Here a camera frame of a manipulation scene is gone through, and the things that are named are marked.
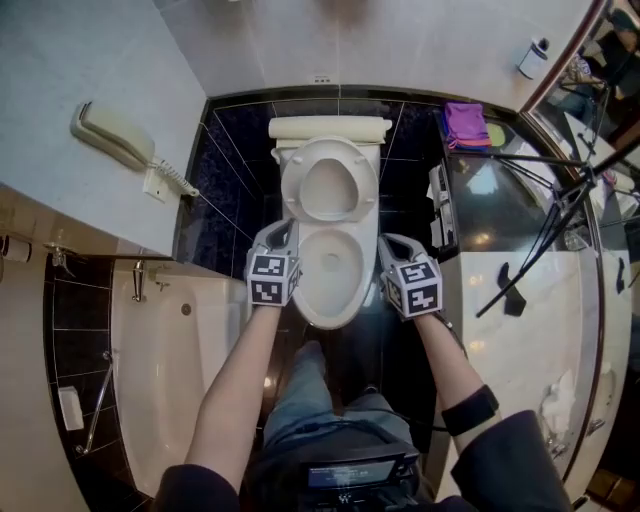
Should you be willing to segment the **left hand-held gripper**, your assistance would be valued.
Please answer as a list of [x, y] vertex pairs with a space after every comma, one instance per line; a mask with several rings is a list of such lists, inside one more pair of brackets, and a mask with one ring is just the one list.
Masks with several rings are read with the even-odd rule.
[[301, 276], [299, 222], [276, 221], [260, 230], [247, 254], [245, 280], [252, 306], [285, 307]]

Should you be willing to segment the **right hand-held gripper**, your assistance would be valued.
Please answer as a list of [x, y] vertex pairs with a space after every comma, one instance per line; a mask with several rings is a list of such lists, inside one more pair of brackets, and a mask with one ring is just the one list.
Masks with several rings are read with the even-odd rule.
[[[400, 257], [393, 245], [407, 251]], [[437, 263], [417, 240], [396, 233], [378, 236], [385, 297], [403, 320], [437, 313], [443, 308], [443, 280]]]

